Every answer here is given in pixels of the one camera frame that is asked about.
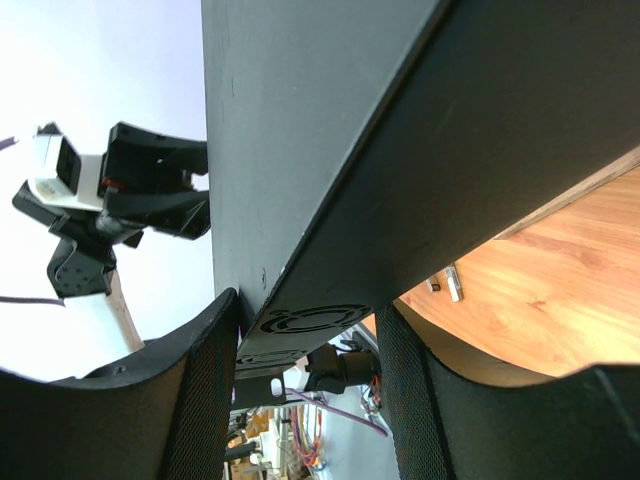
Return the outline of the blue-faced grey network switch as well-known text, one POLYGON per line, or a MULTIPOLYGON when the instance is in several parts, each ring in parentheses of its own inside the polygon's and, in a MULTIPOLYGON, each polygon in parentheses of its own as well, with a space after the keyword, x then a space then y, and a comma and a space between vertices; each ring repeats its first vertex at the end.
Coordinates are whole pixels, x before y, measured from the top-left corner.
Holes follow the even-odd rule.
POLYGON ((236 408, 639 143, 635 1, 205 1, 236 408))

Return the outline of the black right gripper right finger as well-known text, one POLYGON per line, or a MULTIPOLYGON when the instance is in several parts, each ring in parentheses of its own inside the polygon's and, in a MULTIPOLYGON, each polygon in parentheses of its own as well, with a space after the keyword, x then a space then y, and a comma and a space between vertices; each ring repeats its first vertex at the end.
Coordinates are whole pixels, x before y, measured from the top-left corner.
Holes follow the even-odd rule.
POLYGON ((635 479, 639 370, 537 379, 388 305, 376 315, 403 479, 635 479))

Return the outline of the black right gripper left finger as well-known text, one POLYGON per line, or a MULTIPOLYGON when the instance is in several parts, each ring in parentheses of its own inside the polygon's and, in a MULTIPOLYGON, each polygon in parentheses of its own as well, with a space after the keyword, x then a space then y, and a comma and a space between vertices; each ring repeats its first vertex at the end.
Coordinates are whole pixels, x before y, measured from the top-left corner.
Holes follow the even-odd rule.
POLYGON ((237 293, 82 379, 1 374, 4 479, 220 479, 237 293))

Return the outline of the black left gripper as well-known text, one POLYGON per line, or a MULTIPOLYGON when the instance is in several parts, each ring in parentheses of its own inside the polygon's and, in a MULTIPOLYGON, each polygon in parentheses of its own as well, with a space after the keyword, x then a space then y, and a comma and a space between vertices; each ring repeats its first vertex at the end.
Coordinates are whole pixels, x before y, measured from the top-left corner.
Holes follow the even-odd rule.
POLYGON ((190 183, 208 173, 207 142, 171 137, 125 122, 114 125, 102 155, 97 232, 112 244, 143 229, 195 240, 211 227, 209 192, 159 195, 160 183, 190 183))

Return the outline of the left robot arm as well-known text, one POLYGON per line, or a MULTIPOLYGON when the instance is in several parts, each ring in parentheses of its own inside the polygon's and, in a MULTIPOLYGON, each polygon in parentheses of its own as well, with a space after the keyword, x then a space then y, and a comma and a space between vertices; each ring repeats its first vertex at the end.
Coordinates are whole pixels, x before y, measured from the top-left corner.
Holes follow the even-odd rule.
POLYGON ((104 153, 82 155, 51 122, 33 154, 12 204, 59 240, 46 268, 58 299, 97 323, 116 358, 142 349, 114 248, 137 248, 148 229, 189 241, 210 230, 209 193, 192 182, 209 171, 206 142, 119 122, 104 153))

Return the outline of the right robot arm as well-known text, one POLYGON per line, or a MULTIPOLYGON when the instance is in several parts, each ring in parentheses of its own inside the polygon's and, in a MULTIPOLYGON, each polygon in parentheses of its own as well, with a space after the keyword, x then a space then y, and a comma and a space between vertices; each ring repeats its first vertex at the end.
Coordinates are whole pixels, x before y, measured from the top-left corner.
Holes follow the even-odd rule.
MULTIPOLYGON (((232 408, 266 404, 268 377, 236 380, 239 302, 228 290, 194 320, 84 378, 1 376, 5 479, 218 479, 232 408)), ((404 479, 635 479, 639 370, 594 366, 530 385, 451 336, 377 313, 377 351, 308 355, 306 387, 382 381, 404 479)))

